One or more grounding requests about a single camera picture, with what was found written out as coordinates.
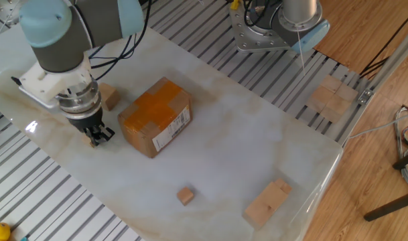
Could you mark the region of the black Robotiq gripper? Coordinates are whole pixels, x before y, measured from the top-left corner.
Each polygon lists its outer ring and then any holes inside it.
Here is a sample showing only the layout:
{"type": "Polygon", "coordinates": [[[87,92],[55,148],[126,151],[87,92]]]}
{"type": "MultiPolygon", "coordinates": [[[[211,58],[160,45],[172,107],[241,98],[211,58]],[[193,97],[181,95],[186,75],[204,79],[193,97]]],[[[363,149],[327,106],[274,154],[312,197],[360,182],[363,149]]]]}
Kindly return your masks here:
{"type": "Polygon", "coordinates": [[[82,119],[71,119],[68,121],[71,125],[76,127],[79,131],[84,130],[84,134],[90,139],[90,144],[93,147],[99,143],[108,142],[115,134],[115,132],[103,125],[103,109],[98,109],[94,114],[82,119]]]}

